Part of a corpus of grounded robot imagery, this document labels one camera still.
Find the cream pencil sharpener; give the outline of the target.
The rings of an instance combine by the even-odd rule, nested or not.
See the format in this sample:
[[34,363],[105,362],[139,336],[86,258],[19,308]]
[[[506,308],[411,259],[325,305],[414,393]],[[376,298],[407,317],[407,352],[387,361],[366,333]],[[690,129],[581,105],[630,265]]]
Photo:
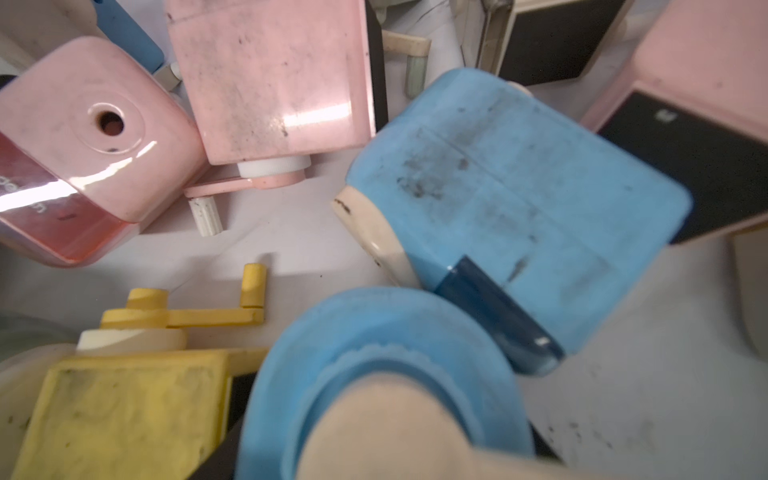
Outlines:
[[574,80],[591,68],[631,1],[482,1],[469,65],[525,87]]

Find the pink square pencil sharpener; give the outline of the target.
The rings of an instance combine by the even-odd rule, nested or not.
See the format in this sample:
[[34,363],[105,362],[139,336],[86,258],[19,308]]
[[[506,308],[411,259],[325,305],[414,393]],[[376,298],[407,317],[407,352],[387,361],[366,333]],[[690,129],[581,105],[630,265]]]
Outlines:
[[91,264],[208,168],[194,120],[117,45],[83,36],[1,91],[1,242]]

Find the pink lever pencil sharpener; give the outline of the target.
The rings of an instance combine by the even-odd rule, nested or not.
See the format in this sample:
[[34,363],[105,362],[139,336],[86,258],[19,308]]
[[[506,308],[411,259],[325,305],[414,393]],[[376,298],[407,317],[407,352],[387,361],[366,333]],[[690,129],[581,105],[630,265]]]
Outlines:
[[581,123],[690,192],[674,243],[766,222],[766,2],[669,2]]

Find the blue lever pencil sharpener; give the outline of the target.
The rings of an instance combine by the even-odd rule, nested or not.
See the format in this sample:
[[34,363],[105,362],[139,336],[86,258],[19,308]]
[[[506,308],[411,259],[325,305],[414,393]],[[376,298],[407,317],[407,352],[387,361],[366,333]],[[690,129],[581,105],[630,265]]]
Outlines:
[[346,291],[259,369],[238,479],[576,479],[539,459],[515,374],[468,314],[422,290]]

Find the blue round-front pencil sharpener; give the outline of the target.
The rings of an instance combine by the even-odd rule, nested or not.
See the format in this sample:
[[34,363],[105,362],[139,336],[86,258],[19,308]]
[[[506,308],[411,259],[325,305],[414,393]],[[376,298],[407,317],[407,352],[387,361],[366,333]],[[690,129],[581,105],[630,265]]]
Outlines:
[[376,134],[332,207],[395,284],[463,309],[516,372],[544,376],[585,346],[692,204],[522,89],[461,68]]

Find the light blue pencil sharpener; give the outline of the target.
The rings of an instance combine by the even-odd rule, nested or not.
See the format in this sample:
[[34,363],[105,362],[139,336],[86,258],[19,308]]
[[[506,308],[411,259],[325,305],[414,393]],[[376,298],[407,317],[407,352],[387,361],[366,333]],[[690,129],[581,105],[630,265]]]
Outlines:
[[161,48],[117,1],[93,0],[91,4],[101,32],[151,73],[166,91],[181,84],[178,65],[165,63]]

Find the sage green cube sharpener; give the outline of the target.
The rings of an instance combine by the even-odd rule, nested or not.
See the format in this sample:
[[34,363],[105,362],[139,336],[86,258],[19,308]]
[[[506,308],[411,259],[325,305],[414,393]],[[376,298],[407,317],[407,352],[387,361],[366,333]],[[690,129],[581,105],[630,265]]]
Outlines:
[[59,323],[1,314],[1,477],[11,477],[50,366],[74,353],[78,334]]

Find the mint green pencil sharpener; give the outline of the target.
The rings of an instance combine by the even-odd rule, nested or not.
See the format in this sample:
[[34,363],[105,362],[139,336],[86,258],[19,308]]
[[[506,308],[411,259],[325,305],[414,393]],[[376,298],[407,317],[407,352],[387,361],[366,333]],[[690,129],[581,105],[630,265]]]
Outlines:
[[415,99],[422,93],[426,84],[428,57],[431,40],[409,34],[397,33],[382,28],[380,16],[386,16],[390,6],[404,4],[404,1],[363,1],[363,27],[366,39],[364,65],[369,70],[370,91],[373,102],[386,91],[384,55],[392,53],[406,58],[404,94],[408,99]]

